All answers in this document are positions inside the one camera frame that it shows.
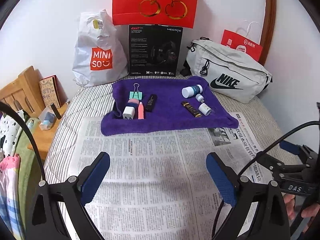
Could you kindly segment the newspaper sheet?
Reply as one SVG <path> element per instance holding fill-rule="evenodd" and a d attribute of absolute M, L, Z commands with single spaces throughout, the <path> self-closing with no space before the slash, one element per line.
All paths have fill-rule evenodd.
<path fill-rule="evenodd" d="M 110 168 L 85 209 L 104 239 L 210 239 L 231 206 L 206 168 L 216 152 L 235 171 L 276 136 L 273 120 L 234 113 L 239 127 L 104 136 L 101 118 L 67 115 L 73 144 L 68 173 L 77 175 L 100 152 Z"/>

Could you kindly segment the white blue cylinder bottle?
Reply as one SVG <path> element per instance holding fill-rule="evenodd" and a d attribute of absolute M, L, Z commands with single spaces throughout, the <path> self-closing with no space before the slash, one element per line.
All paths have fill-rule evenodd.
<path fill-rule="evenodd" d="M 181 91 L 182 96 L 186 99 L 196 96 L 197 94 L 201 94 L 202 92 L 203 92 L 203 88 L 201 85 L 184 87 Z"/>

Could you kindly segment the black headset box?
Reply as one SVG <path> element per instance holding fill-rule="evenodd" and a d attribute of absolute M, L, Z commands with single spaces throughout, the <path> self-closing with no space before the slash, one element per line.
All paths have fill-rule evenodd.
<path fill-rule="evenodd" d="M 129 74 L 175 76 L 183 28 L 168 25 L 129 26 Z"/>

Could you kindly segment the wooden bed headboard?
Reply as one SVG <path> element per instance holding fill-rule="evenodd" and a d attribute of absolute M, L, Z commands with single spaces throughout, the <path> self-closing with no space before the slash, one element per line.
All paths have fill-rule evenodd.
<path fill-rule="evenodd" d="M 26 68 L 14 81 L 1 89 L 1 102 L 15 111 L 21 108 L 29 116 L 37 118 L 45 109 L 39 81 L 39 71 L 33 66 Z"/>

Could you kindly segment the pink and blue eraser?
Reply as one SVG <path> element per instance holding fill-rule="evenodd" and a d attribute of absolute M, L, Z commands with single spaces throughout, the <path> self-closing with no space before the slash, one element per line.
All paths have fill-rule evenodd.
<path fill-rule="evenodd" d="M 126 105 L 127 105 L 127 107 L 137 108 L 139 105 L 139 100 L 138 99 L 129 99 Z"/>

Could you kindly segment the white green label jar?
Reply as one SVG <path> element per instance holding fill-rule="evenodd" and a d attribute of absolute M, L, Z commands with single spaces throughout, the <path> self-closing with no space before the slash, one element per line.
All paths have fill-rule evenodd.
<path fill-rule="evenodd" d="M 208 116 L 210 115 L 212 109 L 205 103 L 201 103 L 199 105 L 199 111 L 204 115 L 204 116 Z"/>

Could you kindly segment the teal binder clip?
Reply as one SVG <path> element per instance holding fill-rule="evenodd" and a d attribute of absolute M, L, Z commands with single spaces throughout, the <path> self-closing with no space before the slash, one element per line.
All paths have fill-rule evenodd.
<path fill-rule="evenodd" d="M 129 93 L 129 99 L 142 100 L 143 93 L 139 90 L 139 83 L 133 84 L 133 91 Z"/>

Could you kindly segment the striped bed sheet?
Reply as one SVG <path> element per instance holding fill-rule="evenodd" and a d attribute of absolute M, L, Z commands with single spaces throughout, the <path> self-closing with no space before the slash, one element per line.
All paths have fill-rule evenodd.
<path fill-rule="evenodd" d="M 248 104 L 243 104 L 217 92 L 214 95 L 227 112 L 241 112 L 244 115 L 262 148 L 266 148 L 283 135 L 258 97 L 253 98 Z M 82 119 L 104 116 L 112 111 L 113 105 L 110 83 L 79 88 L 60 121 L 44 164 L 46 180 L 49 183 L 60 183 L 68 178 L 67 171 Z"/>

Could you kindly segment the white Miniso plastic bag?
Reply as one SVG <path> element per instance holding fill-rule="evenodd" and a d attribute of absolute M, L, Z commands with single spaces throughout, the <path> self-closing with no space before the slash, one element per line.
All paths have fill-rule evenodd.
<path fill-rule="evenodd" d="M 129 74 L 123 46 L 106 10 L 80 14 L 72 71 L 81 87 L 104 85 Z"/>

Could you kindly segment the purple towel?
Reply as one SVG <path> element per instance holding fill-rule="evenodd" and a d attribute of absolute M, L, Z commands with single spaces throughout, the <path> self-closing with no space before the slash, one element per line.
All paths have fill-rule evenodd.
<path fill-rule="evenodd" d="M 157 95 L 157 101 L 152 112 L 146 112 L 144 119 L 123 119 L 122 113 L 129 100 L 129 93 L 133 91 L 133 84 L 139 83 L 139 90 L 143 93 L 144 105 L 151 94 Z M 185 101 L 182 88 L 201 85 L 205 103 L 216 107 L 217 115 L 193 117 L 182 105 Z M 127 79 L 117 81 L 112 85 L 114 107 L 101 121 L 101 132 L 105 136 L 125 133 L 150 133 L 156 131 L 170 131 L 190 128 L 237 128 L 238 120 L 232 117 L 221 105 L 217 97 L 209 88 L 208 82 L 192 76 L 188 79 Z"/>

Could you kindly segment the pink striped cloth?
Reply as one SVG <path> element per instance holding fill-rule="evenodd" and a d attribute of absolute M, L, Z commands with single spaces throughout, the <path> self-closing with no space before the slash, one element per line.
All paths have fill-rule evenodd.
<path fill-rule="evenodd" d="M 5 157 L 1 161 L 1 219 L 15 239 L 24 239 L 18 201 L 18 172 L 20 156 Z"/>

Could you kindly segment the red cherries gift bag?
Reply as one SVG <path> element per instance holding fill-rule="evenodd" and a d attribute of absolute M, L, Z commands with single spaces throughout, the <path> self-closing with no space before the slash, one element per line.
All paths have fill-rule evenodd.
<path fill-rule="evenodd" d="M 193 28 L 196 8 L 197 0 L 112 0 L 112 21 Z"/>

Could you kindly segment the white USB charger plug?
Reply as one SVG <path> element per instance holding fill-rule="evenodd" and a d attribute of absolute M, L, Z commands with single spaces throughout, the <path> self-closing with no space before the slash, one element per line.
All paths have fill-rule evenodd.
<path fill-rule="evenodd" d="M 125 119 L 125 120 L 134 119 L 135 112 L 136 112 L 135 107 L 126 106 L 123 111 L 123 119 Z"/>

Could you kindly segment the wooden bedside table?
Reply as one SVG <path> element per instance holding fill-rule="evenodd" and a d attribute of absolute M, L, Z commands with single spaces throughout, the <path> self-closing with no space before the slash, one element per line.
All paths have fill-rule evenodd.
<path fill-rule="evenodd" d="M 47 154 L 48 154 L 49 149 L 51 147 L 56 130 L 60 124 L 60 121 L 62 120 L 62 118 L 57 119 L 55 116 L 55 120 L 54 120 L 52 127 L 48 130 L 42 130 L 40 128 L 40 122 L 42 122 L 44 120 L 47 112 L 54 114 L 54 111 L 52 110 L 52 108 L 50 106 L 46 107 L 43 110 L 43 112 L 39 115 L 39 118 L 37 119 L 39 121 L 39 123 L 34 125 L 35 130 L 33 132 L 33 137 L 35 139 L 41 160 L 43 162 L 45 161 L 45 159 L 47 157 Z"/>

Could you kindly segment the grey Nike waist bag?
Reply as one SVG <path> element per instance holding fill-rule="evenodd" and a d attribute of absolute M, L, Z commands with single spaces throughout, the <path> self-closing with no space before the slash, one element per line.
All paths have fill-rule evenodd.
<path fill-rule="evenodd" d="M 192 40 L 183 75 L 204 78 L 212 91 L 249 103 L 272 82 L 272 74 L 248 54 L 201 37 Z"/>

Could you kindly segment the black gold Grand Reserve lighter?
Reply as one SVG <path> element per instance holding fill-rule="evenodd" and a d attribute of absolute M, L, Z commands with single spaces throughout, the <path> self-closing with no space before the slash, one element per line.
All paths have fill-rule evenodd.
<path fill-rule="evenodd" d="M 201 112 L 193 107 L 189 102 L 182 101 L 181 105 L 195 118 L 200 118 L 202 116 Z"/>

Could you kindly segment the brown patterned notebook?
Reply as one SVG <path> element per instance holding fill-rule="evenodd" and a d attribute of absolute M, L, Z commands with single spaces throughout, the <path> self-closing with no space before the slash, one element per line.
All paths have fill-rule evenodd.
<path fill-rule="evenodd" d="M 57 77 L 56 75 L 52 75 L 41 79 L 39 81 L 40 92 L 42 95 L 42 99 L 44 101 L 44 105 L 49 107 L 52 103 L 56 108 L 60 108 L 62 106 L 59 90 L 57 87 Z"/>

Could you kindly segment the white spotted pillow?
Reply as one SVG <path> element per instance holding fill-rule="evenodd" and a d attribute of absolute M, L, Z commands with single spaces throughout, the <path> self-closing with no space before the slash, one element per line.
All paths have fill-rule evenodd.
<path fill-rule="evenodd" d="M 5 156 L 13 156 L 18 139 L 22 132 L 20 125 L 9 115 L 1 117 L 1 153 Z"/>

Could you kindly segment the black rectangular lighter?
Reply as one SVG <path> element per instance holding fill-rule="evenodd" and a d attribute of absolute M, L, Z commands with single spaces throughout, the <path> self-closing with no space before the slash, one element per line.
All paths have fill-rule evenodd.
<path fill-rule="evenodd" d="M 154 106 L 156 104 L 156 101 L 157 101 L 157 95 L 151 94 L 148 101 L 147 101 L 147 104 L 145 106 L 145 111 L 152 112 L 152 110 L 154 109 Z"/>

